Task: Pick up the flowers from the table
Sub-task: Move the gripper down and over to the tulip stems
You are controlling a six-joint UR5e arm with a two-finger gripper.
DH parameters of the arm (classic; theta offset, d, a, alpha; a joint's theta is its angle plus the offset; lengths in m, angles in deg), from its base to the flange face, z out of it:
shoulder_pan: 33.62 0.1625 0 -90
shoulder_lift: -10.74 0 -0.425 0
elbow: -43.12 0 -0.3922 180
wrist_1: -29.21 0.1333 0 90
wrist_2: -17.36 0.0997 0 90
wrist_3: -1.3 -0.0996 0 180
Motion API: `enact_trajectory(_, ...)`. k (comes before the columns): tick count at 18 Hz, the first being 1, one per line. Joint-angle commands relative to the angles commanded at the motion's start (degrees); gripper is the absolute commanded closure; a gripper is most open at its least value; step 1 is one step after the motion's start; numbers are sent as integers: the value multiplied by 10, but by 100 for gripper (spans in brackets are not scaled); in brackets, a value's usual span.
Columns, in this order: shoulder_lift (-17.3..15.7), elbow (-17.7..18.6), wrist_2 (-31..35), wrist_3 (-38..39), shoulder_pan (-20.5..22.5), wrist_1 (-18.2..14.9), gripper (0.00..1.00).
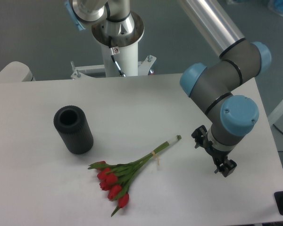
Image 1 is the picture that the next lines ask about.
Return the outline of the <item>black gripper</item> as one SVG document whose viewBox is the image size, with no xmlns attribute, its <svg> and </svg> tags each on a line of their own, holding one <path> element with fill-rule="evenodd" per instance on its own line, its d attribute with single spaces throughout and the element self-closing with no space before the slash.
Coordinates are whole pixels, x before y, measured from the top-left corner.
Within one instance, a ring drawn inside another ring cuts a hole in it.
<svg viewBox="0 0 283 226">
<path fill-rule="evenodd" d="M 213 162 L 216 165 L 215 174 L 220 172 L 224 177 L 227 177 L 234 172 L 237 163 L 228 159 L 229 147 L 219 143 L 211 130 L 207 132 L 206 127 L 201 125 L 193 131 L 191 137 L 195 141 L 195 148 L 204 148 L 213 158 Z"/>
</svg>

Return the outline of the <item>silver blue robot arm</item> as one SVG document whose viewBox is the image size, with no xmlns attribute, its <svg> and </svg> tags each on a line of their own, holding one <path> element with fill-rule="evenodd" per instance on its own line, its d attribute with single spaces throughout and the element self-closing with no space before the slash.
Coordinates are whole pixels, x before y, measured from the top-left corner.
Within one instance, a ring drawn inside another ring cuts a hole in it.
<svg viewBox="0 0 283 226">
<path fill-rule="evenodd" d="M 191 21 L 218 55 L 212 67 L 190 66 L 180 78 L 186 95 L 212 122 L 192 133 L 196 146 L 213 158 L 224 177 L 236 168 L 228 154 L 253 129 L 259 110 L 253 100 L 232 91 L 264 72 L 271 64 L 268 47 L 250 43 L 215 0 L 179 2 Z M 147 74 L 138 64 L 138 42 L 144 34 L 141 18 L 131 11 L 128 0 L 68 0 L 70 16 L 79 28 L 89 26 L 101 45 L 107 77 Z"/>
</svg>

